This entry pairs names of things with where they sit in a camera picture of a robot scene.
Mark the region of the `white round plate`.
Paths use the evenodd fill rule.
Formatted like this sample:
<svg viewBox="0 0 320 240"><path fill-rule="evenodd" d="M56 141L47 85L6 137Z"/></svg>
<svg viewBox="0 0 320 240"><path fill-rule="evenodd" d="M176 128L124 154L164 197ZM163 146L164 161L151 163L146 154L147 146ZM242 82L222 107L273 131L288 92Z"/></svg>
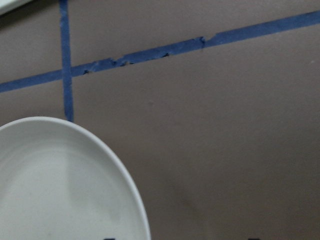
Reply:
<svg viewBox="0 0 320 240"><path fill-rule="evenodd" d="M3 240L149 240L128 170L85 128L27 117L0 128Z"/></svg>

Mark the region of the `cream bear tray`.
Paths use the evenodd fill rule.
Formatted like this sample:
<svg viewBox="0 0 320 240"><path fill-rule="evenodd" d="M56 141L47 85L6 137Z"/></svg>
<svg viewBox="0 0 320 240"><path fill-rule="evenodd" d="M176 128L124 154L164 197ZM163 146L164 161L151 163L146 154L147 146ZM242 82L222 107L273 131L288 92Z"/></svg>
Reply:
<svg viewBox="0 0 320 240"><path fill-rule="evenodd" d="M15 10L32 0L0 0L0 15L4 15L12 10Z"/></svg>

